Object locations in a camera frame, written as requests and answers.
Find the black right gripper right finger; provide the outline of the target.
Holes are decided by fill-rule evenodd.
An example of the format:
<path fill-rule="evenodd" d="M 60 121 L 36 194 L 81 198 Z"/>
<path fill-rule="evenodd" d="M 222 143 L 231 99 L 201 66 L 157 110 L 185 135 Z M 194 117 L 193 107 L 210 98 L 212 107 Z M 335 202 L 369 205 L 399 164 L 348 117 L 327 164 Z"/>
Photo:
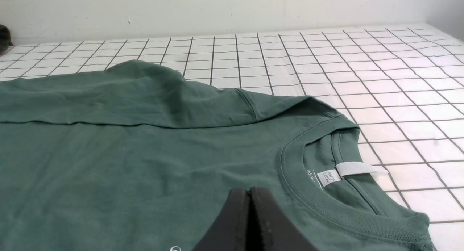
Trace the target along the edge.
<path fill-rule="evenodd" d="M 316 251 L 264 187 L 250 189 L 251 251 Z"/>

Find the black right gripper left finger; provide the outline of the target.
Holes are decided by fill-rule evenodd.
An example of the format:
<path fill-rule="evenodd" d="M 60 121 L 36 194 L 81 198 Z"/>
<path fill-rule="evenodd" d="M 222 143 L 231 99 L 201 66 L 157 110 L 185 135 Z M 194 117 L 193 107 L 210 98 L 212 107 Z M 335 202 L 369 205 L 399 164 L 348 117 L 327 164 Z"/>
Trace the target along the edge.
<path fill-rule="evenodd" d="M 249 216 L 249 192 L 240 188 L 231 189 L 219 215 L 194 250 L 245 251 Z"/>

